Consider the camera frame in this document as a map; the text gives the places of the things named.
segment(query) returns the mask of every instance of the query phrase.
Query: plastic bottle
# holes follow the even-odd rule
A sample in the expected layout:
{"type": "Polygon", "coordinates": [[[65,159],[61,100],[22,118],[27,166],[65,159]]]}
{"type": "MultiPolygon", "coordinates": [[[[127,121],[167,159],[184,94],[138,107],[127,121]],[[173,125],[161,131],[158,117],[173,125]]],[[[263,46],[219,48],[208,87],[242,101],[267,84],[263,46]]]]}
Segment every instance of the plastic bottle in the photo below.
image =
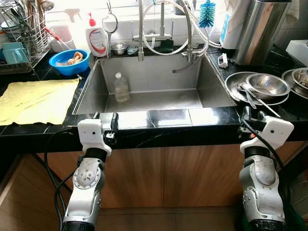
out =
{"type": "Polygon", "coordinates": [[[128,101],[130,99],[128,81],[120,72],[116,73],[115,77],[115,100],[119,103],[128,101]]]}
{"type": "Polygon", "coordinates": [[[90,27],[86,29],[86,37],[88,46],[92,54],[96,57],[105,57],[107,55],[108,35],[102,26],[96,26],[96,22],[92,19],[92,14],[89,13],[90,27]]]}

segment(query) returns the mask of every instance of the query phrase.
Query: cabinet door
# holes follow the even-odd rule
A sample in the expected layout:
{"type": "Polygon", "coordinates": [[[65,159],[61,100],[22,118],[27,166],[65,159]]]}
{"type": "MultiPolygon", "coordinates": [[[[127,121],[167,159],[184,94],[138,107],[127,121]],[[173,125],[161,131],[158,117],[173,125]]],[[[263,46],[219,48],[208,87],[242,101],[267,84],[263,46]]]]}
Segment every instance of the cabinet door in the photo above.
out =
{"type": "MultiPolygon", "coordinates": [[[[63,179],[76,167],[80,154],[50,153],[49,164],[63,179]]],[[[113,150],[105,163],[103,207],[163,206],[164,155],[165,148],[113,150]]],[[[72,188],[72,180],[67,185],[72,188]]]]}
{"type": "MultiPolygon", "coordinates": [[[[303,142],[278,149],[286,161],[303,142]]],[[[166,148],[164,206],[228,206],[242,197],[238,144],[166,148]]]]}

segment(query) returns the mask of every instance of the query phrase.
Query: stacked metal dishes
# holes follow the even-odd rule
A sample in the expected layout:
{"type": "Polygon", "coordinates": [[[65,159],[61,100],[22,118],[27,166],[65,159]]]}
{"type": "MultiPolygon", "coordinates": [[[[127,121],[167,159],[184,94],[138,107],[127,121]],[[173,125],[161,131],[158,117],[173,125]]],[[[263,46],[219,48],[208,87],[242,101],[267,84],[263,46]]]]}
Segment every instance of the stacked metal dishes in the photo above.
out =
{"type": "Polygon", "coordinates": [[[300,77],[294,77],[297,73],[303,74],[305,72],[305,70],[307,72],[308,68],[299,68],[299,69],[288,70],[288,71],[286,71],[282,74],[282,79],[284,79],[290,85],[291,91],[293,93],[295,93],[296,95],[298,95],[298,96],[300,96],[304,99],[308,99],[308,90],[306,89],[306,87],[304,85],[302,85],[300,83],[300,81],[301,81],[300,77]]]}
{"type": "Polygon", "coordinates": [[[299,68],[292,72],[293,81],[297,87],[308,91],[308,68],[299,68]]]}
{"type": "Polygon", "coordinates": [[[285,96],[289,94],[291,90],[286,81],[269,74],[252,74],[246,81],[255,95],[263,100],[285,96]]]}
{"type": "MultiPolygon", "coordinates": [[[[244,84],[248,85],[247,84],[247,79],[250,76],[257,76],[257,75],[261,75],[261,76],[262,75],[266,75],[266,76],[268,76],[267,74],[259,74],[259,73],[255,73],[255,72],[238,72],[238,73],[234,73],[234,74],[230,75],[226,79],[226,81],[225,81],[225,86],[226,86],[226,89],[229,92],[230,96],[234,100],[236,100],[238,102],[249,103],[246,94],[243,94],[243,92],[240,92],[238,90],[237,86],[238,86],[239,83],[244,83],[244,84]]],[[[281,103],[285,102],[289,98],[289,91],[290,91],[290,88],[288,90],[289,85],[286,83],[286,81],[284,81],[283,84],[286,84],[286,91],[284,93],[282,93],[282,94],[280,93],[280,91],[272,91],[271,90],[272,93],[269,93],[269,92],[267,92],[267,91],[269,91],[269,89],[263,90],[260,87],[258,89],[254,89],[250,85],[248,85],[248,86],[249,86],[250,90],[253,91],[253,93],[255,93],[256,95],[258,93],[260,93],[258,95],[258,97],[261,98],[261,99],[264,99],[264,102],[267,105],[272,106],[272,105],[281,104],[281,103]]],[[[259,105],[259,106],[262,105],[259,101],[257,101],[254,98],[253,98],[253,101],[254,101],[255,105],[259,105]]]]}

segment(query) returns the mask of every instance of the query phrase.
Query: red pump cap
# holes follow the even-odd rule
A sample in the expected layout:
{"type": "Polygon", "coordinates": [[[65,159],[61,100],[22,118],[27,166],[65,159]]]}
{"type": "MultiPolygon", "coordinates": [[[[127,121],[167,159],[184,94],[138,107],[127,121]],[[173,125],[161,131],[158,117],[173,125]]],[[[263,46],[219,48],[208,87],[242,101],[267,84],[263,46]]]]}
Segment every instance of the red pump cap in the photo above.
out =
{"type": "Polygon", "coordinates": [[[95,26],[96,25],[96,21],[92,18],[92,13],[89,13],[89,15],[90,15],[90,20],[89,20],[90,26],[95,26]]]}

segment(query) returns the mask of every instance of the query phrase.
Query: small metal bowl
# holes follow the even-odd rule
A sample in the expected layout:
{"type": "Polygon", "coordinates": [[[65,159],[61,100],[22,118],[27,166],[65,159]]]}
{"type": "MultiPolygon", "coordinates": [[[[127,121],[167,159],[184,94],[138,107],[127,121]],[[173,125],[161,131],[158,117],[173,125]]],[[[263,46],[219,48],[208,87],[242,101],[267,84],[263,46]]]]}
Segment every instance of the small metal bowl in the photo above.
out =
{"type": "Polygon", "coordinates": [[[292,72],[292,78],[297,87],[308,91],[308,68],[299,68],[292,72]]]}
{"type": "Polygon", "coordinates": [[[127,43],[119,42],[112,45],[111,49],[114,51],[114,54],[122,55],[127,50],[127,46],[128,46],[127,43]]]}
{"type": "Polygon", "coordinates": [[[256,96],[263,100],[269,100],[277,96],[287,95],[291,90],[286,81],[269,74],[252,74],[246,81],[256,96]]]}

